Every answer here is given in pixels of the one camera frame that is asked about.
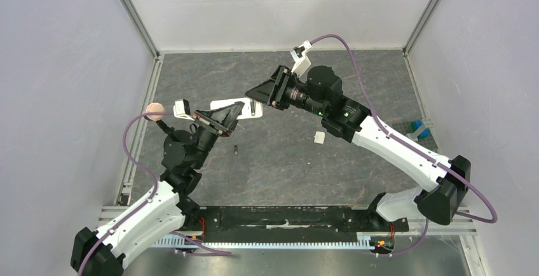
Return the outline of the white battery cover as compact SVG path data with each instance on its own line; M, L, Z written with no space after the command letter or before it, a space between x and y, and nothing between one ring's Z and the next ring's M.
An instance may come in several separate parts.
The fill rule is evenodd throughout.
M315 144L323 144L325 141L325 132L316 131L314 136Z

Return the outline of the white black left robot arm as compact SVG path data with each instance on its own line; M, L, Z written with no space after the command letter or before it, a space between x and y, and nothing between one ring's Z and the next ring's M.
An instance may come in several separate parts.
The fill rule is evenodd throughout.
M193 230L199 224L199 205L189 194L200 182L202 168L219 137L234 131L244 102L236 101L209 111L189 110L180 100L171 112L190 120L189 130L176 130L163 122L169 113L157 102L141 118L154 121L166 134L160 177L127 152L128 159L153 180L153 186L119 216L96 230L83 228L75 237L71 266L78 275L122 275L129 264L160 238L175 230Z

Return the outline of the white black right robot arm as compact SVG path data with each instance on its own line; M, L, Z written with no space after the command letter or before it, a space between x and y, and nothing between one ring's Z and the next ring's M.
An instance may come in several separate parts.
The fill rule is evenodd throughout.
M311 68L302 82L288 67L278 66L246 95L275 109L294 106L319 116L328 133L377 154L417 183L398 193L380 193L367 213L371 228L384 230L405 217L449 225L467 194L462 181L470 179L471 163L460 155L450 159L404 137L376 120L367 107L343 95L342 87L331 67Z

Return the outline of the red and white remote control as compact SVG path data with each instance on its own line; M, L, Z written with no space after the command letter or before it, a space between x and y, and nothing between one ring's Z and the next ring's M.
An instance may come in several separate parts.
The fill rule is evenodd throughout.
M215 110L222 107L233 105L235 102L243 102L244 106L238 116L238 120L255 119L263 116L263 105L248 97L213 100L210 103L210 109Z

